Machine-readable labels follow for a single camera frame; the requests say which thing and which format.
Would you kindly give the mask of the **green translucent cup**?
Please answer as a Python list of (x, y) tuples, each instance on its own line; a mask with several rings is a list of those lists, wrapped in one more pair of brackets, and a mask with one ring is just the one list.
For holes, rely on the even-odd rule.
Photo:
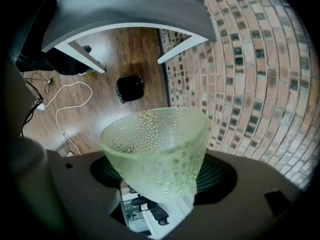
[(124, 182), (157, 203), (189, 193), (205, 157), (210, 120), (187, 107), (164, 107), (108, 125), (99, 144)]

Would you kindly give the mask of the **dark grey table white legs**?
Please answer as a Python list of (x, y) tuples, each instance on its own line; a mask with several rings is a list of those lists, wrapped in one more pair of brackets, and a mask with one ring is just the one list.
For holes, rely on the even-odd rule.
[(162, 64), (216, 35), (202, 0), (57, 0), (56, 11), (44, 33), (42, 51), (60, 52), (104, 73), (105, 67), (77, 42), (105, 30), (142, 27), (188, 35), (158, 59)]

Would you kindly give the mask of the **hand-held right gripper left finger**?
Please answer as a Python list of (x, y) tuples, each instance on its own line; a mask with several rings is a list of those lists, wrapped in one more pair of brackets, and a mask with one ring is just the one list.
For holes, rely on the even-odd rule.
[(104, 158), (102, 151), (61, 157), (48, 150), (47, 156), (55, 188), (79, 239), (148, 240), (111, 217), (120, 204), (120, 191), (104, 186), (91, 173), (91, 165)]

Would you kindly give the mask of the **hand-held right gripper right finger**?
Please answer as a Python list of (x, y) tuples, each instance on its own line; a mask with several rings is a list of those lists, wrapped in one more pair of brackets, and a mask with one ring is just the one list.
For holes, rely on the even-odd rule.
[(193, 210), (162, 240), (253, 240), (302, 194), (264, 162), (213, 150), (205, 161), (222, 170), (219, 182), (195, 195)]

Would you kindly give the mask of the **black trash bin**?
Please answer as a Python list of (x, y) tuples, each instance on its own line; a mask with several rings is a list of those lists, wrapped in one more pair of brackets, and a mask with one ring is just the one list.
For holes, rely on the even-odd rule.
[(144, 81), (138, 74), (120, 77), (116, 82), (116, 94), (122, 104), (141, 99), (144, 96)]

